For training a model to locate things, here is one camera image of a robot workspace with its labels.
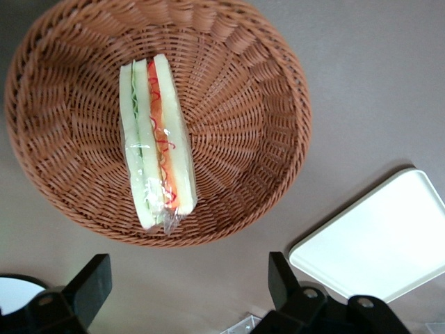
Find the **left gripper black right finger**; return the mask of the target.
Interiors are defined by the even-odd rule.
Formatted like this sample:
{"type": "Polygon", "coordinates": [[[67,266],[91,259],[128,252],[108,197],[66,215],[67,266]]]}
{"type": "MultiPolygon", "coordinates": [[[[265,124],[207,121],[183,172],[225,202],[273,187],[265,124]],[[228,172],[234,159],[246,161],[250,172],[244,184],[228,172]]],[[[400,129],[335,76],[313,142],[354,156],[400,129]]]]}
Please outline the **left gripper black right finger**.
{"type": "Polygon", "coordinates": [[[355,295],[342,304],[320,289],[300,285],[281,252],[269,253],[268,288],[275,309],[256,325],[256,333],[409,332],[392,309],[374,296],[355,295]]]}

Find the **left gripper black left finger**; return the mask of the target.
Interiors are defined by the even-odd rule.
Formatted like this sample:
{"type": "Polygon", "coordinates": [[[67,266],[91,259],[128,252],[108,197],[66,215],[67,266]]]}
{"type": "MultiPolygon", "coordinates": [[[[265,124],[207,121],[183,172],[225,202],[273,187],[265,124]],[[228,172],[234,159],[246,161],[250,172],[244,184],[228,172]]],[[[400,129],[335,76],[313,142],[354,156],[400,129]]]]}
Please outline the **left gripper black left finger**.
{"type": "Polygon", "coordinates": [[[112,290],[111,258],[95,255],[66,285],[1,315],[2,333],[87,333],[112,290]]]}

